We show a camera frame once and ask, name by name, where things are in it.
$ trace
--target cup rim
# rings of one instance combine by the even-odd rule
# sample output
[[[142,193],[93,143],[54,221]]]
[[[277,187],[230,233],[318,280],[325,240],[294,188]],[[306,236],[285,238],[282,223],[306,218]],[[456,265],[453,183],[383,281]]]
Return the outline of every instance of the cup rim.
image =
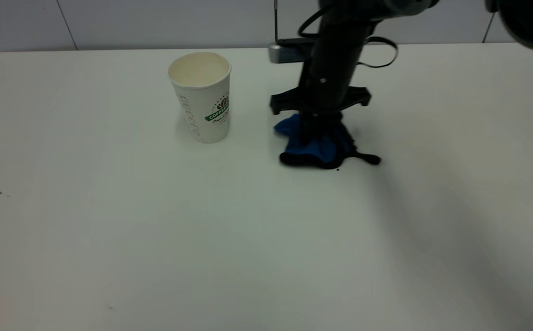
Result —
[[[180,84],[178,82],[175,82],[171,77],[170,77],[170,68],[172,67],[172,65],[177,62],[179,59],[181,58],[184,58],[184,57],[187,57],[191,54],[213,54],[213,55],[217,55],[219,57],[221,57],[222,59],[224,59],[226,61],[226,63],[228,63],[228,72],[224,75],[224,77],[218,79],[217,81],[215,82],[212,82],[210,84],[207,84],[207,85],[203,85],[203,86],[187,86],[187,85],[183,85],[183,84]],[[166,70],[166,76],[168,77],[168,79],[170,79],[170,81],[172,82],[172,84],[175,84],[176,86],[179,86],[181,88],[188,88],[188,89],[191,89],[191,90],[201,90],[202,88],[208,88],[208,87],[212,87],[214,85],[217,85],[217,84],[220,84],[221,82],[223,82],[226,78],[228,78],[229,74],[231,73],[232,71],[232,64],[228,61],[228,59],[226,59],[223,55],[221,54],[217,54],[215,52],[190,52],[190,53],[187,53],[187,54],[184,54],[184,55],[181,55],[180,57],[178,57],[177,59],[175,59],[174,61],[172,61],[172,63],[168,66],[168,69]]]

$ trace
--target blue towel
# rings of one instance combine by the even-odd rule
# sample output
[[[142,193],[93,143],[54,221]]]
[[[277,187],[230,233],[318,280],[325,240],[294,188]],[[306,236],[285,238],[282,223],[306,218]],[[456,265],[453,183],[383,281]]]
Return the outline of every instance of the blue towel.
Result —
[[[294,114],[275,125],[276,132],[289,137],[285,153],[279,157],[284,164],[334,169],[349,157],[358,157],[373,165],[380,163],[380,157],[357,152],[352,137],[342,122],[332,123],[325,134],[313,138],[307,144],[302,143],[300,139],[300,127],[299,114]]]

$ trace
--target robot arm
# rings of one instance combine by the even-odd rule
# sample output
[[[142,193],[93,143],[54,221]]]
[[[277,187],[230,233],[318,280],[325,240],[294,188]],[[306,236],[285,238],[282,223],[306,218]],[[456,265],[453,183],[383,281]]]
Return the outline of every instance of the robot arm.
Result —
[[[319,0],[320,10],[300,27],[303,38],[277,40],[269,46],[274,63],[303,62],[299,85],[271,96],[273,113],[299,111],[301,144],[346,128],[341,111],[360,103],[368,105],[371,94],[364,87],[350,87],[352,74],[375,27],[384,19],[417,15],[439,0]],[[533,48],[533,0],[487,0],[491,12],[499,11],[510,34]],[[318,33],[304,29],[321,17]],[[371,164],[378,164],[375,157]]]

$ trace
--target coffee logo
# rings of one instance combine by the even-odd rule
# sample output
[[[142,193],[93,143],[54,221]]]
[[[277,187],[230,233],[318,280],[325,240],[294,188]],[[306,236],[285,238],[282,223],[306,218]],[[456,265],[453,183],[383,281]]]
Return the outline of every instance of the coffee logo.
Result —
[[[212,113],[205,120],[212,123],[221,123],[226,119],[229,111],[229,93],[226,93],[214,104]]]

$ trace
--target black strap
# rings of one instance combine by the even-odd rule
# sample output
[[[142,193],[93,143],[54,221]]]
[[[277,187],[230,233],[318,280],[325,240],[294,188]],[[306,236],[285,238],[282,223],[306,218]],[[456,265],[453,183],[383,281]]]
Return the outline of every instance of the black strap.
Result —
[[[362,63],[362,62],[358,62],[357,64],[366,65],[369,68],[382,68],[382,67],[388,67],[392,63],[395,62],[395,60],[397,59],[397,55],[399,55],[399,48],[397,47],[397,44],[395,44],[394,42],[392,42],[391,40],[389,40],[387,38],[383,38],[382,36],[370,36],[369,38],[367,38],[367,42],[365,42],[364,45],[366,45],[366,44],[368,44],[370,42],[382,42],[383,44],[386,44],[386,45],[389,45],[389,46],[395,48],[395,56],[393,57],[393,60],[391,60],[390,63],[384,64],[384,65],[370,65],[370,64],[366,64],[366,63]]]

